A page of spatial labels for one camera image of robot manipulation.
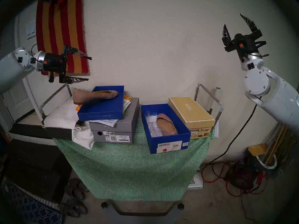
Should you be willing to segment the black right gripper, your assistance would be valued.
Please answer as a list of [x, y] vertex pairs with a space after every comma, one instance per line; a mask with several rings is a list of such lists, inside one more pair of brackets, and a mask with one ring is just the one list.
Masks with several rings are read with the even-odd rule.
[[239, 59], [242, 59], [243, 57], [245, 57], [245, 55], [257, 53], [255, 39], [260, 38], [262, 36], [262, 33], [251, 19], [249, 19], [246, 16], [243, 16], [241, 13], [240, 16], [248, 25], [251, 34], [242, 35], [238, 33], [234, 36], [234, 39], [231, 39], [226, 24], [224, 24], [222, 31], [222, 41], [225, 46], [226, 52], [237, 50]]

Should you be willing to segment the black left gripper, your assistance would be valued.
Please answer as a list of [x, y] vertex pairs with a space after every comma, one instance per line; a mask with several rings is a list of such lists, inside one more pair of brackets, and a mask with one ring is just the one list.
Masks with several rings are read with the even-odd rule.
[[46, 53], [43, 60], [43, 70], [49, 72], [59, 73], [59, 83], [61, 84], [74, 84], [84, 81], [88, 81], [88, 78], [66, 76], [66, 66], [68, 55], [76, 55], [88, 60], [92, 60], [91, 57], [77, 48], [65, 45], [61, 55]]

